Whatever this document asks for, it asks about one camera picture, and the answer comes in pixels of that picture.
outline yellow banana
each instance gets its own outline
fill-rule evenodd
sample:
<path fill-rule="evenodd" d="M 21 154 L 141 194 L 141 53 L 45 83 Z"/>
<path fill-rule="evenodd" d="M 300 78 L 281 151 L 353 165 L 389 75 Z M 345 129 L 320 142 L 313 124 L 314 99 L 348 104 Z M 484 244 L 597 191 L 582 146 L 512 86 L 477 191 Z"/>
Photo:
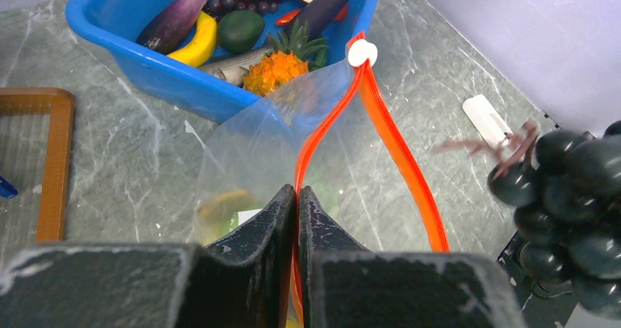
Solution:
<path fill-rule="evenodd" d="M 286 328 L 302 328 L 302 325 L 298 321 L 288 318 Z"/>
<path fill-rule="evenodd" d="M 191 67 L 202 66 L 215 51 L 216 28 L 215 19 L 201 11 L 196 20 L 196 34 L 192 40 L 179 50 L 169 53 L 168 57 Z"/>

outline blue object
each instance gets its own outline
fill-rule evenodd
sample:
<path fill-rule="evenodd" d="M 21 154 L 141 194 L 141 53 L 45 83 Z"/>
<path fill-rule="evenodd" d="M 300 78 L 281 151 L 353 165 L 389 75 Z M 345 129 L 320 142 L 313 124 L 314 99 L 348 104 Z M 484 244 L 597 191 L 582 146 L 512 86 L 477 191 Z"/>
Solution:
<path fill-rule="evenodd" d="M 230 83 L 189 67 L 134 41 L 154 16 L 173 0 L 69 0 L 67 23 L 80 37 L 102 46 L 131 83 L 154 97 L 222 123 L 259 98 Z M 346 43 L 368 30 L 378 0 L 350 0 L 347 18 L 323 33 L 331 49 L 328 64 L 345 58 Z M 289 0 L 265 16 L 266 29 L 255 47 L 277 28 L 278 18 L 304 4 Z M 217 48 L 214 56 L 226 54 Z"/>
<path fill-rule="evenodd" d="M 0 176 L 0 197 L 14 198 L 18 194 L 17 189 L 15 189 L 15 187 L 13 187 L 5 178 Z"/>

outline purple eggplant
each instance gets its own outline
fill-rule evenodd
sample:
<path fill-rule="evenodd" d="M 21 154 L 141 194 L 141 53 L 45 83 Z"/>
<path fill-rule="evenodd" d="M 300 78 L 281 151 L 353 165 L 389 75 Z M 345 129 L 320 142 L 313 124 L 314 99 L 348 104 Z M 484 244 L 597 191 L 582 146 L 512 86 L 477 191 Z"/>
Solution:
<path fill-rule="evenodd" d="M 285 34 L 291 36 L 293 25 L 307 23 L 308 39 L 314 40 L 332 23 L 336 15 L 345 7 L 349 0 L 313 0 L 297 14 L 285 28 Z"/>
<path fill-rule="evenodd" d="M 175 0 L 142 30 L 136 42 L 168 55 L 185 39 L 207 0 Z"/>

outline red chili pepper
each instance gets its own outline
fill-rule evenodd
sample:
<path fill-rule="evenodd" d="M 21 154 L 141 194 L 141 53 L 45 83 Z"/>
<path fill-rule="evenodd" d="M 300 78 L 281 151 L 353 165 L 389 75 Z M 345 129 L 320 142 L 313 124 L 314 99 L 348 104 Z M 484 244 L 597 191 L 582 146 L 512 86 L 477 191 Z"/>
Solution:
<path fill-rule="evenodd" d="M 301 10 L 295 10 L 295 11 L 291 11 L 287 14 L 285 14 L 284 16 L 278 18 L 278 20 L 276 21 L 276 26 L 287 26 L 291 23 L 291 21 L 293 20 L 293 18 L 295 18 L 295 16 L 300 13 Z"/>
<path fill-rule="evenodd" d="M 345 17 L 347 17 L 347 5 L 345 5 L 345 7 L 343 7 L 343 9 L 336 15 L 336 18 L 334 18 L 335 22 L 342 22 Z"/>
<path fill-rule="evenodd" d="M 336 17 L 334 18 L 334 21 L 342 22 L 345 19 L 345 17 L 347 17 L 347 10 L 348 10 L 348 7 L 347 5 L 345 5 L 345 7 L 343 7 L 343 9 L 338 12 Z M 276 26 L 288 26 L 293 20 L 293 18 L 295 18 L 297 14 L 300 13 L 300 11 L 301 10 L 293 10 L 285 14 L 284 16 L 278 18 L 278 20 L 276 21 Z"/>

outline black cable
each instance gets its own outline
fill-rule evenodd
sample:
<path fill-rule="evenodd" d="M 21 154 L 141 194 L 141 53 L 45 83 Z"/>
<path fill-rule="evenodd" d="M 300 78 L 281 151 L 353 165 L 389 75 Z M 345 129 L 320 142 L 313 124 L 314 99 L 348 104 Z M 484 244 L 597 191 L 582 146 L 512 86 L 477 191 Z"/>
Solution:
<path fill-rule="evenodd" d="M 533 281 L 531 283 L 531 286 L 530 286 L 530 291 L 531 291 L 531 293 L 532 293 L 532 295 L 534 297 L 538 297 L 539 299 L 556 299 L 558 297 L 563 297 L 563 296 L 566 296 L 566 295 L 571 295 L 573 293 L 571 290 L 568 290 L 568 291 L 561 291 L 560 293 L 556 293 L 556 294 L 552 294 L 552 295 L 543 295 L 543 294 L 538 294 L 535 291 L 535 289 L 537 287 L 539 287 L 542 291 L 544 291 L 546 293 L 549 293 L 550 291 L 547 291 L 544 287 L 541 286 L 541 284 Z"/>

